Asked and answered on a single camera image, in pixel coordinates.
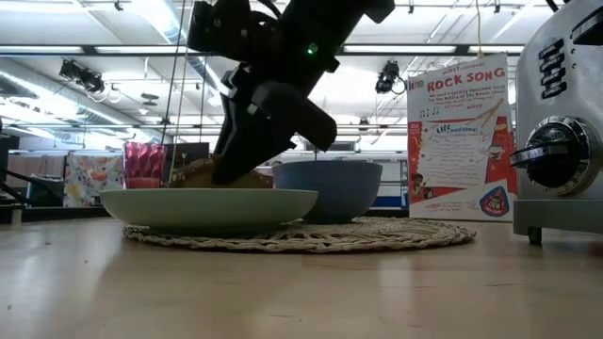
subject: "spotlight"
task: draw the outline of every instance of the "spotlight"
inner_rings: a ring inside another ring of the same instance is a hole
[[[72,60],[64,60],[58,75],[68,81],[74,81],[90,93],[102,93],[105,90],[105,82],[100,73],[83,68]]]
[[[358,122],[359,125],[368,125],[368,119],[367,118],[360,118],[360,122]],[[368,128],[358,128],[358,130],[360,132],[366,132],[368,131]]]
[[[392,90],[394,84],[399,79],[399,67],[397,61],[387,61],[381,73],[379,73],[379,79],[375,90],[379,94],[385,94]]]

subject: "bowl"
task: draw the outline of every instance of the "bowl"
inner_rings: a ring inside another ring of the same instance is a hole
[[[317,192],[290,189],[159,188],[106,190],[107,212],[123,222],[162,232],[211,236],[259,233],[303,217]]]
[[[370,208],[383,167],[360,161],[301,161],[272,171],[277,188],[317,191],[317,203],[303,219],[327,224],[350,222]]]

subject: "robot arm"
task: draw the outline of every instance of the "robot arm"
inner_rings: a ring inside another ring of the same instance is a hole
[[[239,61],[221,82],[224,125],[215,153],[214,184],[229,184],[256,166],[295,147],[296,133],[326,151],[335,121],[307,99],[334,55],[363,15],[380,23],[394,0],[291,0],[284,13],[260,1],[272,18],[252,11],[248,0],[197,2],[188,47]]]

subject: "toaster knob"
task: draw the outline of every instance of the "toaster knob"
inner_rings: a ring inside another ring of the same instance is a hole
[[[531,182],[546,193],[578,194],[601,167],[598,135],[577,117],[546,118],[532,130],[526,148],[511,154],[511,166],[525,169]]]

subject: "rock song poster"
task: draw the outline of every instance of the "rock song poster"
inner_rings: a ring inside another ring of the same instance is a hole
[[[508,86],[505,55],[409,79],[411,218],[513,220]]]

